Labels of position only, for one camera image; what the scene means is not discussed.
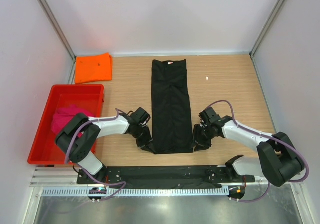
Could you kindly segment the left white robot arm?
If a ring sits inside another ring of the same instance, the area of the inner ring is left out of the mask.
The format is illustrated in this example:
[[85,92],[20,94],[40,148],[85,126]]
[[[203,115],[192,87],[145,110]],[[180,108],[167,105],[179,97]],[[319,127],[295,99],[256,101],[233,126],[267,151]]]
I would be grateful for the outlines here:
[[92,147],[97,139],[114,134],[129,134],[139,148],[152,142],[148,127],[151,118],[145,109],[125,113],[119,109],[115,116],[88,117],[78,113],[56,135],[55,143],[65,154],[65,161],[75,163],[88,172],[89,179],[96,184],[106,178],[107,167],[93,154]]

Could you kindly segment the black t shirt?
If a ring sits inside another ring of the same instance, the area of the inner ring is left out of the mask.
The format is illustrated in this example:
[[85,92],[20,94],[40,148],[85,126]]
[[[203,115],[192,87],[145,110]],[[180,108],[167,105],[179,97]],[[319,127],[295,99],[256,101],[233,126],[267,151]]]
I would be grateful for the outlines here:
[[153,139],[141,149],[153,154],[192,153],[187,61],[153,60],[151,70]]

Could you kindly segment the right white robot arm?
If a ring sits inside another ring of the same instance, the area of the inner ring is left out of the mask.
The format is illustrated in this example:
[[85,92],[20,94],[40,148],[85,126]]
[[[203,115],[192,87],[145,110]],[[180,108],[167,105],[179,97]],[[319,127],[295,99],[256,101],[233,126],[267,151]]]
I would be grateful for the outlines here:
[[257,158],[238,155],[226,163],[226,178],[236,182],[244,175],[266,178],[280,187],[294,182],[301,173],[308,174],[305,160],[298,154],[290,138],[283,132],[271,134],[237,122],[232,116],[220,117],[212,107],[200,114],[200,123],[194,126],[195,151],[207,150],[216,137],[237,141],[258,154]]

